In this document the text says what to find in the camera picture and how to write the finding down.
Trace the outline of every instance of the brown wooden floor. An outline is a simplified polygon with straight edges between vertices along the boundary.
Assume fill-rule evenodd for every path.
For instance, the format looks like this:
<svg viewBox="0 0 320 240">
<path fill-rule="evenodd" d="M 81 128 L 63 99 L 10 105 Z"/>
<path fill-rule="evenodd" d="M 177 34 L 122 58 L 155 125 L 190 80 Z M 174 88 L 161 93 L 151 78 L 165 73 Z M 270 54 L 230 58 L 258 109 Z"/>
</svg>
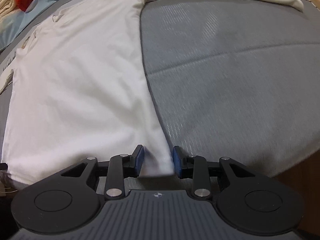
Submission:
<svg viewBox="0 0 320 240">
<path fill-rule="evenodd" d="M 276 178 L 304 199 L 305 215 L 299 228 L 320 236 L 320 151 Z"/>
</svg>

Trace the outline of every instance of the triangular cutout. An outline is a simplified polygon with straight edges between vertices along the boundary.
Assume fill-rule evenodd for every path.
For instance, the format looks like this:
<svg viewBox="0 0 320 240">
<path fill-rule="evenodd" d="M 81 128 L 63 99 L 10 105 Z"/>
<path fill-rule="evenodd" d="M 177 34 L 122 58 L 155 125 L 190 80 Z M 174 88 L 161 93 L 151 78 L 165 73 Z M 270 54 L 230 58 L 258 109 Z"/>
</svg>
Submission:
<svg viewBox="0 0 320 240">
<path fill-rule="evenodd" d="M 238 178 L 247 178 L 247 177 L 255 177 L 254 174 L 251 172 L 239 167 L 238 165 L 234 163 L 230 163 L 230 167 L 233 170 L 233 173 L 238 177 Z"/>
<path fill-rule="evenodd" d="M 76 167 L 72 168 L 71 170 L 66 171 L 65 173 L 61 174 L 63 177 L 74 177 L 79 178 L 86 168 L 87 163 L 81 163 L 77 165 Z"/>
</svg>

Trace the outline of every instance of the gray ridged panel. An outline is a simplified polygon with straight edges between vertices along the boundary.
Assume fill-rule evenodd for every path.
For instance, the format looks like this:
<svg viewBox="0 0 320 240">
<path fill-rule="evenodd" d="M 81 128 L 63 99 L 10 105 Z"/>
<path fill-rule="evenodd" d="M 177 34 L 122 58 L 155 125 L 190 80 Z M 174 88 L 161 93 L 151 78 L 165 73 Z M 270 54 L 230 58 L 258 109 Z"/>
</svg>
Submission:
<svg viewBox="0 0 320 240">
<path fill-rule="evenodd" d="M 207 201 L 190 198 L 185 190 L 132 190 L 123 200 L 108 201 L 99 215 L 73 232 L 44 236 L 21 229 L 14 240 L 301 240 L 293 232 L 251 236 L 227 225 Z"/>
</svg>

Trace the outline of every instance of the metal screw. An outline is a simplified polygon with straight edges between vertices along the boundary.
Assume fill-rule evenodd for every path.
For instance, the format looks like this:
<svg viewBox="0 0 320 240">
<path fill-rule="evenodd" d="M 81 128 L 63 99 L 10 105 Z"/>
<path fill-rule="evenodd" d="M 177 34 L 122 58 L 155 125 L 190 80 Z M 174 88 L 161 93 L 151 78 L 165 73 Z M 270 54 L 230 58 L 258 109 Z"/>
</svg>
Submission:
<svg viewBox="0 0 320 240">
<path fill-rule="evenodd" d="M 111 189 L 108 189 L 106 193 L 110 197 L 118 197 L 122 194 L 122 190 L 118 188 L 111 188 Z"/>
<path fill-rule="evenodd" d="M 207 197 L 210 195 L 210 191 L 205 188 L 199 188 L 195 190 L 195 195 L 198 197 Z"/>
</svg>

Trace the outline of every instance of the cream rolled towel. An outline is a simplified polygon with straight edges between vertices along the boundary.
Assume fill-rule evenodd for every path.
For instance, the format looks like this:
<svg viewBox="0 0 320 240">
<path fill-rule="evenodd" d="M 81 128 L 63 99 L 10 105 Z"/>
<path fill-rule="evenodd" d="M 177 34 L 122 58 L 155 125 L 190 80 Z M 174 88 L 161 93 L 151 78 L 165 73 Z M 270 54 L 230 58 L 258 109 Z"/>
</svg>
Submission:
<svg viewBox="0 0 320 240">
<path fill-rule="evenodd" d="M 17 10 L 16 0 L 0 0 L 0 19 L 12 12 L 13 10 Z"/>
</svg>

